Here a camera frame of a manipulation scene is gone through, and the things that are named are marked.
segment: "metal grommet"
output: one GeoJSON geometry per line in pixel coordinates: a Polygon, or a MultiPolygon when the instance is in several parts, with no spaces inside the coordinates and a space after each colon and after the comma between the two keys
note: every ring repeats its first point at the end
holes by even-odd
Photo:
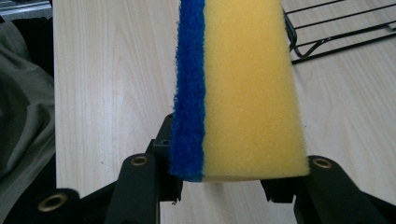
{"type": "Polygon", "coordinates": [[[67,201],[65,193],[56,193],[44,199],[37,207],[40,212],[50,212],[61,207],[67,201]]]}
{"type": "Polygon", "coordinates": [[[168,145],[169,144],[169,141],[168,140],[161,140],[161,144],[163,144],[163,145],[168,145]]]}
{"type": "Polygon", "coordinates": [[[136,157],[131,160],[131,164],[134,166],[144,165],[148,162],[148,159],[144,156],[136,157]]]}
{"type": "Polygon", "coordinates": [[[312,162],[313,162],[316,166],[321,167],[321,168],[324,168],[324,169],[330,169],[330,168],[332,168],[332,163],[329,162],[329,161],[327,161],[327,160],[324,160],[324,159],[317,158],[317,159],[313,159],[312,162]]]}

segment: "wooden table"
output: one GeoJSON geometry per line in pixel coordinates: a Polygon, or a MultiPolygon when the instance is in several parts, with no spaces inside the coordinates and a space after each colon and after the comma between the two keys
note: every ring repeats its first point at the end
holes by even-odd
{"type": "MultiPolygon", "coordinates": [[[[90,194],[155,138],[172,112],[177,10],[177,0],[54,1],[58,188],[90,194]]],[[[395,59],[393,38],[294,65],[308,154],[337,161],[361,190],[393,204],[395,59]]],[[[292,205],[265,201],[258,181],[185,183],[161,219],[295,223],[292,205]]]]}

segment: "wire rack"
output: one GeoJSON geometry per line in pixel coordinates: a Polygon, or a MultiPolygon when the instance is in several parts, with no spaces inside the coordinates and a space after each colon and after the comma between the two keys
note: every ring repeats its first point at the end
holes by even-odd
{"type": "Polygon", "coordinates": [[[52,17],[51,4],[48,0],[0,0],[0,16],[5,21],[52,17]]]}
{"type": "Polygon", "coordinates": [[[396,0],[283,0],[283,5],[293,64],[396,37],[396,0]]]}

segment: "yellow sponge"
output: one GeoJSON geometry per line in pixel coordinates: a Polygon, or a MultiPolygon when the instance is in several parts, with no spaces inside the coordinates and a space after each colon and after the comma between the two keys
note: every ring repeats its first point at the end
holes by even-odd
{"type": "MultiPolygon", "coordinates": [[[[307,175],[280,0],[206,0],[204,18],[202,170],[179,166],[192,159],[172,154],[195,152],[173,144],[171,172],[192,181],[307,175]]],[[[186,137],[195,135],[173,132],[172,141],[186,137]]]]}

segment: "gray cloth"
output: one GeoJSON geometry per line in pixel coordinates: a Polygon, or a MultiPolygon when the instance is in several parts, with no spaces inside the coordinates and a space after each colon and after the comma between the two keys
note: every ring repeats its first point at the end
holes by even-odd
{"type": "Polygon", "coordinates": [[[0,24],[0,223],[55,153],[53,78],[23,37],[0,24]]]}

